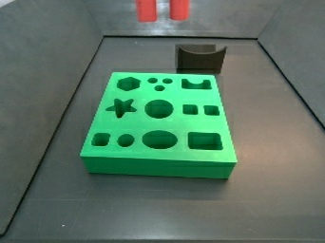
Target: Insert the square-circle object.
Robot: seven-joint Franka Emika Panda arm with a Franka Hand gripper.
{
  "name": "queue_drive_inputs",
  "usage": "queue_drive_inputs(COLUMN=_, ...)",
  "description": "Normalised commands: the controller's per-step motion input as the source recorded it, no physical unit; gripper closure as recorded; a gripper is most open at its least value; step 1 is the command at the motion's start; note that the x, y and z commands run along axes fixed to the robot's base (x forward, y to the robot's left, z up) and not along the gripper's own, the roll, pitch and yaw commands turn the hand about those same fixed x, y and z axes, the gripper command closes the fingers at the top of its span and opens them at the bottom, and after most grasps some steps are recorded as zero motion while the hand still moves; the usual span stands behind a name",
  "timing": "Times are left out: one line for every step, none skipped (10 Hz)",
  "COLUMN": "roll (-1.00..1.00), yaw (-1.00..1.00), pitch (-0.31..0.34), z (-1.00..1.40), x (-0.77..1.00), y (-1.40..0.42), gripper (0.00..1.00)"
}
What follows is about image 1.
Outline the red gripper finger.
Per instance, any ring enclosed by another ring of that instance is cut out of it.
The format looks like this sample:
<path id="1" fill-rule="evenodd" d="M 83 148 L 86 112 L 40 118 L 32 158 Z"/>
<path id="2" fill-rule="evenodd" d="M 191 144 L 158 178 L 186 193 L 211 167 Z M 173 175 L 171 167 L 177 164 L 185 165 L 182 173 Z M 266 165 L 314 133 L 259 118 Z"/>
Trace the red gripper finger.
<path id="1" fill-rule="evenodd" d="M 158 20 L 156 0 L 136 0 L 138 20 L 155 22 Z"/>
<path id="2" fill-rule="evenodd" d="M 189 18 L 190 0 L 170 0 L 170 19 L 185 21 Z"/>

